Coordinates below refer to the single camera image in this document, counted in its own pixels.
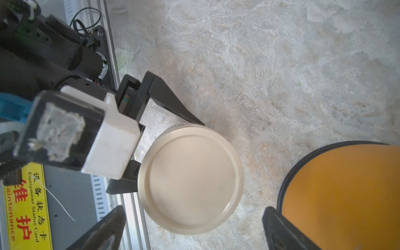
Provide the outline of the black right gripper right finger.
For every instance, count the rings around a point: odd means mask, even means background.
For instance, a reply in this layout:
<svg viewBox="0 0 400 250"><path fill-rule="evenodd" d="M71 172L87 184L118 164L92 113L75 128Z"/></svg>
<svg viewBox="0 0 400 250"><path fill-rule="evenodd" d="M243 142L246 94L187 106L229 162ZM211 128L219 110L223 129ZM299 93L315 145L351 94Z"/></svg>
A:
<svg viewBox="0 0 400 250"><path fill-rule="evenodd" d="M265 209L262 222L270 250L321 250L271 206Z"/></svg>

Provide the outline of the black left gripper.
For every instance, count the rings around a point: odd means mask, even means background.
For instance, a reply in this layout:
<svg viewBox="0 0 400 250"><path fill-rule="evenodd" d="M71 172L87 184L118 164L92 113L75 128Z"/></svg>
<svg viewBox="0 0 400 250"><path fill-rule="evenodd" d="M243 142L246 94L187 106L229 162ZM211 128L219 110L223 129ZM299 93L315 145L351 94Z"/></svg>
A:
<svg viewBox="0 0 400 250"><path fill-rule="evenodd" d="M140 137L145 130L145 126L140 124L140 120L147 106L147 96L158 106L183 120L193 124L205 125L183 105L161 77L147 71L142 82L140 82L131 75L125 75L117 90L117 106L121 114L139 124ZM137 179L140 166L141 163L136 160L129 161L121 179L110 179L106 193L117 195L138 192Z"/></svg>

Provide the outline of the cream jar lid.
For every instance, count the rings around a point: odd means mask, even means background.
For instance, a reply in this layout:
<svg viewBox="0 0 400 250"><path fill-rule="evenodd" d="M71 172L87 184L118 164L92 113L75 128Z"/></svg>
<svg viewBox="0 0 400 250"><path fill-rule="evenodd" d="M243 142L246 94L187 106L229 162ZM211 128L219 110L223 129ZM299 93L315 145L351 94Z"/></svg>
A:
<svg viewBox="0 0 400 250"><path fill-rule="evenodd" d="M155 223L196 235L216 229L234 213L244 170L222 135L201 125L176 124L151 145L137 181L142 206Z"/></svg>

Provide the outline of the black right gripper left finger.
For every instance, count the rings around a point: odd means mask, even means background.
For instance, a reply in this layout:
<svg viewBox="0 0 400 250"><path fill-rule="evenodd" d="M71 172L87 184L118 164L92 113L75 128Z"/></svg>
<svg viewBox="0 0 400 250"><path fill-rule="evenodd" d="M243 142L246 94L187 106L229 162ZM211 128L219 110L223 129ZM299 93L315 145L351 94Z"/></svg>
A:
<svg viewBox="0 0 400 250"><path fill-rule="evenodd" d="M124 207L118 205L67 249L118 250L125 225Z"/></svg>

